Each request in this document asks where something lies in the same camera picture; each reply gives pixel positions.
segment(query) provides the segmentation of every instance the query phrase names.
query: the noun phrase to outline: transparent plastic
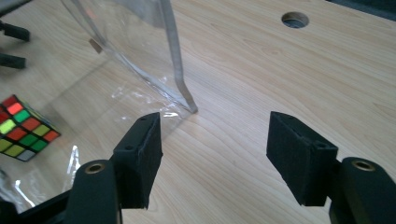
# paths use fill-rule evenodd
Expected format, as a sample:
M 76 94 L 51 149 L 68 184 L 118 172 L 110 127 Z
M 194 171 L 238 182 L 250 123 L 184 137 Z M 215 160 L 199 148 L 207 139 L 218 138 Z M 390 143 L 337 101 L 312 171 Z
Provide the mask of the transparent plastic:
M 20 212 L 70 189 L 83 163 L 109 159 L 138 118 L 161 112 L 164 138 L 197 111 L 184 84 L 169 0 L 62 2 L 106 55 L 100 54 L 89 67 L 82 65 L 77 73 L 66 72 L 69 61 L 43 71 L 45 79 L 33 90 L 26 87 L 32 81 L 29 78 L 37 77 L 0 77 L 0 100 L 18 95 L 62 134 L 28 162 L 0 155 L 0 165 L 9 175 L 3 175 L 1 183 L 11 186 L 8 193 L 17 195 L 13 198 Z M 81 43 L 88 44 L 88 39 Z M 68 51 L 66 47 L 59 50 Z M 35 49 L 25 54 L 29 52 L 34 55 Z M 44 63 L 52 56 L 39 57 Z M 34 66 L 30 64 L 22 73 Z M 69 77 L 57 82 L 57 70 Z

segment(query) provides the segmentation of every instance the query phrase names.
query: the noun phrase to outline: wooden table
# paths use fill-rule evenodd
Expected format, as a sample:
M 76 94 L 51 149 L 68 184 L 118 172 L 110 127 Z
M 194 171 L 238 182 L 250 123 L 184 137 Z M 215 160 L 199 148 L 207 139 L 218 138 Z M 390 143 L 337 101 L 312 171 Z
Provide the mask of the wooden table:
M 321 133 L 339 146 L 339 160 L 375 161 L 396 178 L 394 21 L 324 0 L 172 4 L 199 112 L 163 140 L 150 207 L 124 211 L 125 223 L 330 223 L 329 202 L 298 205 L 266 158 L 270 111 Z M 304 13 L 309 24 L 285 26 L 281 17 L 290 11 Z M 89 73 L 124 71 L 92 50 L 59 1 L 36 0 L 3 20 L 28 28 L 33 38 L 17 45 L 0 37 L 3 51 L 29 59 L 22 71 L 0 68 L 0 98 L 16 91 L 41 109 Z M 109 156 L 119 140 L 90 135 L 106 133 L 94 132 L 95 125 L 82 133 L 90 141 L 80 149 L 81 163 Z M 45 149 L 26 164 L 1 156 L 0 165 L 27 185 L 25 192 L 39 183 L 30 197 L 42 202 L 60 193 L 69 158 L 70 150 Z

